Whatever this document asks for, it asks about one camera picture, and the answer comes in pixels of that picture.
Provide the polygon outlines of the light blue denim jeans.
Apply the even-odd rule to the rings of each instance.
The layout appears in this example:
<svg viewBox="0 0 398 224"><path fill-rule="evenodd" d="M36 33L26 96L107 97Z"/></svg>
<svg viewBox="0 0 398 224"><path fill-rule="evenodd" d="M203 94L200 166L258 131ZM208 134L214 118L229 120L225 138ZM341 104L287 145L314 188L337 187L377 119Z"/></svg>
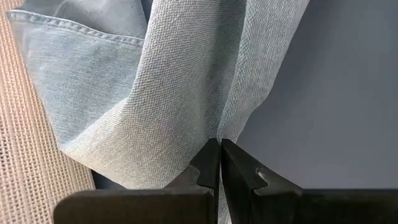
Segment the light blue denim jeans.
<svg viewBox="0 0 398 224"><path fill-rule="evenodd" d="M237 140L308 2L24 0L6 16L57 147L144 190Z"/></svg>

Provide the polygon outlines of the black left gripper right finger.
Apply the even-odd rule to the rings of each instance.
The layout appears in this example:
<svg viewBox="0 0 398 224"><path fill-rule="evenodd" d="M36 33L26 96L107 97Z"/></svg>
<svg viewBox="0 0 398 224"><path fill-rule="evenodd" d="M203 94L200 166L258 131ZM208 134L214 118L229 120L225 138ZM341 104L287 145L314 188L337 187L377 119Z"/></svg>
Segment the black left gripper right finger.
<svg viewBox="0 0 398 224"><path fill-rule="evenodd" d="M398 189L303 189L229 139L221 166L232 224L398 224Z"/></svg>

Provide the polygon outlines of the white perforated laundry bin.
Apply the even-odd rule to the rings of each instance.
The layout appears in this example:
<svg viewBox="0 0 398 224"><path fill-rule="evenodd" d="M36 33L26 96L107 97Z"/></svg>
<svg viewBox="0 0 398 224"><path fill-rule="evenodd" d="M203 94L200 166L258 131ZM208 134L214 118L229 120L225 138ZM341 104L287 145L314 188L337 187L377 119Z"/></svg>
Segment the white perforated laundry bin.
<svg viewBox="0 0 398 224"><path fill-rule="evenodd" d="M90 170L57 149L0 0L0 224L52 224L67 195L95 187Z"/></svg>

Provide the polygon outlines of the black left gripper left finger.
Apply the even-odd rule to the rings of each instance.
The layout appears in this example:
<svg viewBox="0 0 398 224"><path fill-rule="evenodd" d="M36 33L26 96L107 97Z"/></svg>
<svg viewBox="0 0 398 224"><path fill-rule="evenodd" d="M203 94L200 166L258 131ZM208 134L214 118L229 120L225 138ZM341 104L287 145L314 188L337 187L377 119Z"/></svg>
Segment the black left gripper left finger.
<svg viewBox="0 0 398 224"><path fill-rule="evenodd" d="M217 224L220 147L209 139L162 189L86 190L61 200L54 224Z"/></svg>

